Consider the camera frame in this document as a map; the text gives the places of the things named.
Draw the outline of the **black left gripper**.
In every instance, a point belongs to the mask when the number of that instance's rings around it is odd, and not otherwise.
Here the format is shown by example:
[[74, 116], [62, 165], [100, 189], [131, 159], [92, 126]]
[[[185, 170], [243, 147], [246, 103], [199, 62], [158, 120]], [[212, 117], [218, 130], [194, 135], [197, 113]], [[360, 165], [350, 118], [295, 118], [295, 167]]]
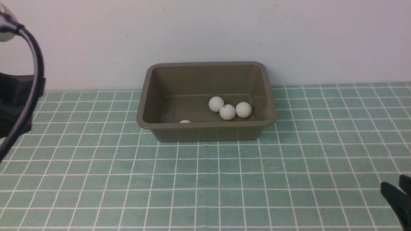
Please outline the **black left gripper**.
[[7, 137], [24, 109], [34, 75], [0, 73], [0, 137]]

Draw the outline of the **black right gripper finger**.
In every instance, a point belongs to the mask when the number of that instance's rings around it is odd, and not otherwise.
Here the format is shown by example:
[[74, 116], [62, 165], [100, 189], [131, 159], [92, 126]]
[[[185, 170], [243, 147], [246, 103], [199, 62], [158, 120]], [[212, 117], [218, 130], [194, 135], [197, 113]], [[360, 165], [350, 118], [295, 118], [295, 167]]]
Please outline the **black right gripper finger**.
[[399, 187], [405, 194], [411, 194], [411, 177], [401, 174], [399, 176]]
[[410, 196], [407, 196], [397, 187], [382, 182], [380, 184], [380, 193], [389, 203], [394, 214], [396, 215], [403, 230], [411, 229], [411, 202]]

